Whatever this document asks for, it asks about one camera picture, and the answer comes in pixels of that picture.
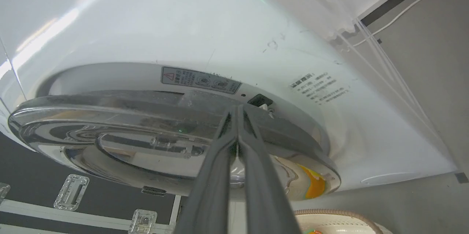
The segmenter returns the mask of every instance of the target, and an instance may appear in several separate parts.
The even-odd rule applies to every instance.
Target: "white surface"
[[[127,74],[93,74],[92,84],[75,86],[82,92],[177,92],[179,87],[159,83],[159,65],[187,67],[259,87],[313,117],[330,135],[330,156],[342,178],[339,190],[365,187],[362,181],[386,174],[410,174],[401,177],[406,180],[455,170],[446,147],[385,55],[344,58],[270,0],[0,1],[0,37],[27,99],[34,98],[49,77],[81,65],[128,63]],[[321,2],[303,1],[311,7],[303,9],[310,10],[306,25],[324,25],[315,16],[326,13]],[[314,4],[323,8],[315,11]],[[343,12],[329,11],[343,20]],[[131,62],[144,63],[149,70],[153,66],[153,76],[135,70]],[[83,81],[74,82],[86,82],[90,72],[82,72]],[[328,73],[335,79],[327,92],[338,87],[349,92],[315,104],[289,87],[308,73]],[[69,92],[61,81],[54,84],[55,94]]]
[[[173,209],[171,210],[171,218],[169,218],[169,224],[175,223],[179,214],[179,205],[181,204],[181,196],[176,195],[174,197]]]
[[[296,216],[296,221],[300,225],[303,233],[309,230],[318,230],[327,234],[339,233],[360,233],[360,234],[376,234],[376,232],[365,222],[356,217],[330,215],[330,214],[313,214]],[[383,226],[378,227],[383,234],[392,234]]]
[[[0,224],[0,234],[66,234],[62,232],[46,231],[27,227],[18,227],[8,224]]]
[[[0,206],[1,212],[8,212],[29,217],[38,217],[40,219],[50,219],[55,221],[69,222],[74,224],[83,224],[93,227],[112,228],[128,230],[131,220],[115,219],[113,217],[103,217],[78,212],[53,209],[50,207],[38,206],[23,202],[5,199]],[[164,234],[169,226],[165,224],[154,224],[151,229],[154,233]]]

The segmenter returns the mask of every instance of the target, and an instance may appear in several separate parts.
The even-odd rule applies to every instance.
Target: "warning label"
[[[163,67],[161,82],[168,85],[185,85],[219,92],[234,94],[241,83],[217,75],[186,70],[181,68]]]
[[[348,88],[337,82],[327,72],[319,75],[309,73],[291,84],[290,87],[319,105],[337,99],[349,92]]]

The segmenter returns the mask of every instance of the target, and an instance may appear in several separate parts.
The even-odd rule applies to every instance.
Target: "yellow object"
[[[312,229],[308,230],[305,234],[322,234],[322,232],[320,232],[319,230]]]
[[[325,190],[324,178],[317,172],[311,169],[308,169],[307,167],[304,167],[299,164],[298,166],[301,167],[301,169],[303,169],[303,171],[308,175],[311,181],[310,187],[308,187],[308,190],[306,191],[305,198],[312,199],[312,198],[322,195]]]

